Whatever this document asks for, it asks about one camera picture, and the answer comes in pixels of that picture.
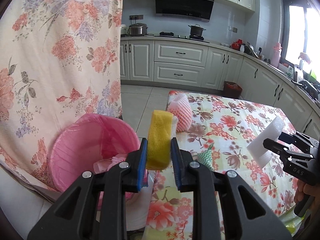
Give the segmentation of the person's right hand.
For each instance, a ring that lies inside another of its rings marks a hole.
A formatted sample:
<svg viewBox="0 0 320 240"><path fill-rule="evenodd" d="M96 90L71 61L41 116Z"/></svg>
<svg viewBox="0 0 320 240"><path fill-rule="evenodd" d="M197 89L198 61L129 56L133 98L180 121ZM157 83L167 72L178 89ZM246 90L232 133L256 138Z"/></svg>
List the person's right hand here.
<svg viewBox="0 0 320 240"><path fill-rule="evenodd" d="M317 184L311 186L301 180L298 180L294 197L295 203L297 204L298 202L302 201L305 195L310 195L315 198L313 203L311 204L311 211L317 211L319 209L320 202L320 185Z"/></svg>

